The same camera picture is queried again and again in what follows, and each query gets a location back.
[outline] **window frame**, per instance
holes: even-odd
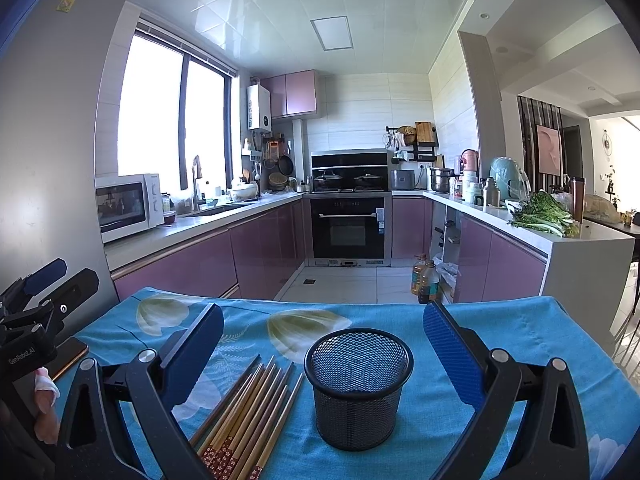
[[[166,41],[160,40],[151,34],[147,34],[142,30],[136,29],[135,36],[139,36],[147,41],[152,41],[158,45],[164,46],[165,48],[171,49],[174,52],[178,52],[182,55],[182,71],[180,73],[180,97],[178,101],[178,128],[176,131],[176,135],[178,137],[178,170],[180,173],[180,190],[189,189],[189,177],[188,177],[188,167],[187,161],[185,160],[186,151],[185,151],[185,141],[186,141],[186,128],[185,128],[185,119],[186,119],[186,102],[187,102],[187,78],[189,76],[189,62],[193,61],[202,65],[205,68],[221,75],[224,79],[224,90],[223,90],[223,145],[224,145],[224,156],[225,156],[225,177],[226,177],[226,186],[231,187],[231,180],[233,177],[233,157],[232,157],[232,141],[231,141],[231,76],[226,74],[220,70],[218,70],[215,66],[210,63],[207,63],[204,60],[201,60],[190,54],[189,52],[177,48],[175,45],[168,43]]]

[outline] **tile floor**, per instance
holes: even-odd
[[[616,336],[613,361],[640,394],[640,305],[631,316],[638,264],[629,270],[610,331]],[[316,280],[305,284],[305,280]],[[305,267],[281,301],[297,303],[418,303],[409,291],[411,267]]]

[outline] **black mesh cup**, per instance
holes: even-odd
[[[413,370],[409,347],[382,330],[348,328],[320,338],[305,356],[320,436],[346,451],[382,444]]]

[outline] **mint green appliance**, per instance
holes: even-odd
[[[528,200],[531,195],[529,178],[512,158],[498,156],[491,163],[490,176],[500,189],[500,200]]]

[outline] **smartphone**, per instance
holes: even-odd
[[[58,380],[89,351],[89,347],[75,337],[70,337],[56,348],[58,356],[45,366],[53,381]]]

